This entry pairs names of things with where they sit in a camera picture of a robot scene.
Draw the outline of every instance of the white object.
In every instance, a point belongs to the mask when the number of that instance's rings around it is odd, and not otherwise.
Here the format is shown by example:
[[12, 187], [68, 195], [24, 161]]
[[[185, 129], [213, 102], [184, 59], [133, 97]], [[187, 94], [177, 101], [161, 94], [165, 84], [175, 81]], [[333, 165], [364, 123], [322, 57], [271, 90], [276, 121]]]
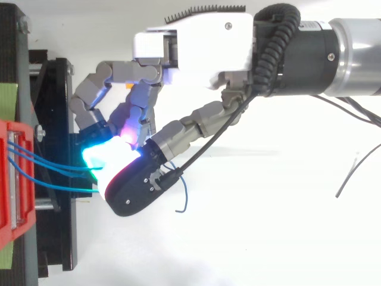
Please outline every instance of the white object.
[[[219, 73], [251, 69], [253, 21], [253, 16], [247, 13], [193, 15], [163, 27], [150, 28], [148, 32], [140, 33], [142, 35], [137, 34], [133, 56], [157, 57], [156, 47], [151, 47], [152, 51], [148, 52], [143, 43], [163, 46], [163, 41], [159, 43], [157, 38], [149, 37], [176, 32], [178, 69], [165, 73], [164, 83], [183, 85], [191, 78], [193, 86], [216, 89]], [[227, 23], [230, 23], [229, 29], [226, 28]]]
[[135, 35], [133, 39], [134, 58], [163, 58], [164, 34], [143, 32]]

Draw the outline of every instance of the silver metal cylinder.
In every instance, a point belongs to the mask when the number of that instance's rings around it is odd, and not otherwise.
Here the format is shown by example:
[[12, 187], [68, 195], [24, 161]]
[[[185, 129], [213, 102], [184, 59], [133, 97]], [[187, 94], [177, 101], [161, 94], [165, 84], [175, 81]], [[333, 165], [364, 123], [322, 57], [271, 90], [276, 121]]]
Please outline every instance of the silver metal cylinder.
[[381, 94], [381, 21], [333, 19], [340, 45], [339, 65], [324, 92], [331, 97]]
[[36, 210], [53, 210], [53, 204], [50, 198], [37, 198], [36, 199]]

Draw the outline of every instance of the black metal frame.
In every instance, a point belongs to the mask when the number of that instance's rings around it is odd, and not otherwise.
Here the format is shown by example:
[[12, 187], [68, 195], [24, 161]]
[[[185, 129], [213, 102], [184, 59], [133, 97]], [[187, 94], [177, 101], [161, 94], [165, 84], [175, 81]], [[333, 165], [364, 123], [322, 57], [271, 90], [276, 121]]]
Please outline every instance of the black metal frame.
[[[27, 34], [20, 30], [23, 16], [16, 5], [0, 3], [0, 82], [18, 85], [15, 119], [31, 125]], [[35, 225], [14, 241], [11, 270], [0, 270], [0, 286], [10, 285], [38, 285]]]
[[[30, 51], [30, 62], [42, 64], [38, 76], [31, 76], [31, 95], [40, 125], [46, 131], [41, 143], [35, 140], [35, 153], [49, 161], [81, 166], [77, 135], [73, 134], [73, 115], [68, 111], [71, 97], [70, 63], [65, 58], [47, 60], [46, 51]], [[36, 178], [54, 185], [91, 188], [91, 182], [71, 179], [42, 167], [36, 167]], [[48, 276], [48, 265], [62, 264], [63, 271], [77, 265], [77, 232], [75, 198], [91, 193], [62, 192], [36, 186], [36, 198], [49, 197], [53, 210], [37, 211], [39, 277]]]

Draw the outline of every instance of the red clamp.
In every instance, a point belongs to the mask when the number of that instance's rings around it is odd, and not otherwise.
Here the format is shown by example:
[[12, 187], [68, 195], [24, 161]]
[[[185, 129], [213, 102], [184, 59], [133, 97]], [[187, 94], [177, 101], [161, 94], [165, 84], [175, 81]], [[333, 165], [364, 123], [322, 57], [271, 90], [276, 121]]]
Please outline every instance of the red clamp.
[[0, 120], [0, 250], [36, 222], [35, 185], [19, 174], [8, 160], [8, 156], [11, 157], [22, 171], [35, 177], [33, 162], [8, 151], [12, 148], [23, 153], [8, 144], [11, 141], [34, 152], [33, 134], [29, 125]]

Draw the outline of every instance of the blue wire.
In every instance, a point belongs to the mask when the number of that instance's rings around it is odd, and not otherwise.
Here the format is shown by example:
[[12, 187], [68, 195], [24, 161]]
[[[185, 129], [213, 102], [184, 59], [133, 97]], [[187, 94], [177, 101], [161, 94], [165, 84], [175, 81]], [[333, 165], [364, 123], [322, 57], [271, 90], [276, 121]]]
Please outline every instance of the blue wire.
[[60, 168], [60, 169], [65, 169], [65, 170], [72, 170], [72, 171], [89, 171], [89, 170], [101, 170], [102, 168], [87, 168], [87, 167], [74, 167], [74, 166], [68, 166], [68, 165], [62, 165], [62, 164], [57, 164], [57, 163], [53, 163], [53, 162], [50, 162], [48, 160], [45, 160], [44, 158], [36, 155], [35, 153], [33, 152], [30, 152], [29, 150], [26, 150], [25, 148], [11, 142], [11, 141], [8, 141], [8, 144], [10, 144], [10, 146], [13, 146], [19, 150], [22, 150], [23, 152], [25, 152], [26, 154], [34, 157], [35, 159], [41, 161], [41, 162], [44, 162], [45, 164], [48, 164], [50, 166], [53, 166], [53, 167], [57, 167], [57, 168]]
[[37, 161], [37, 160], [35, 160], [33, 158], [30, 158], [30, 157], [28, 157], [28, 156], [26, 156], [26, 155], [16, 151], [15, 149], [12, 149], [12, 148], [8, 147], [8, 151], [13, 152], [14, 154], [17, 154], [20, 157], [25, 158], [25, 159], [27, 159], [29, 161], [32, 161], [32, 162], [34, 162], [34, 164], [37, 164], [37, 165], [40, 165], [40, 166], [45, 167], [47, 169], [56, 171], [56, 172], [58, 172], [58, 173], [60, 173], [60, 174], [62, 174], [64, 176], [68, 176], [68, 177], [71, 177], [71, 178], [86, 178], [86, 175], [84, 175], [84, 174], [78, 174], [78, 173], [68, 172], [68, 171], [65, 171], [65, 170], [61, 170], [61, 169], [55, 168], [53, 166], [49, 166], [49, 165], [47, 165], [45, 163], [42, 163], [42, 162]]
[[[172, 165], [173, 169], [176, 169], [176, 165], [172, 161], [169, 161], [169, 163]], [[173, 170], [173, 169], [167, 167], [165, 164], [163, 164], [163, 166], [165, 168], [167, 168], [168, 170]], [[185, 190], [185, 205], [184, 205], [183, 210], [175, 210], [176, 213], [184, 213], [186, 211], [187, 206], [188, 206], [188, 188], [186, 187], [186, 182], [185, 182], [183, 176], [180, 176], [180, 179], [183, 182], [184, 190]]]
[[45, 186], [47, 188], [51, 188], [51, 189], [58, 189], [60, 191], [68, 191], [68, 192], [98, 192], [97, 190], [95, 189], [78, 189], [78, 188], [69, 188], [67, 186], [57, 186], [57, 185], [51, 185], [51, 184], [47, 184], [45, 182], [42, 182], [42, 181], [39, 181], [39, 180], [36, 180], [35, 178], [29, 176], [27, 173], [25, 173], [19, 165], [17, 165], [15, 163], [15, 161], [13, 161], [11, 159], [11, 157], [8, 156], [8, 160], [9, 162], [16, 168], [16, 170], [22, 174], [25, 178], [27, 178], [28, 180], [34, 182], [35, 184], [38, 184], [38, 185], [41, 185], [41, 186]]

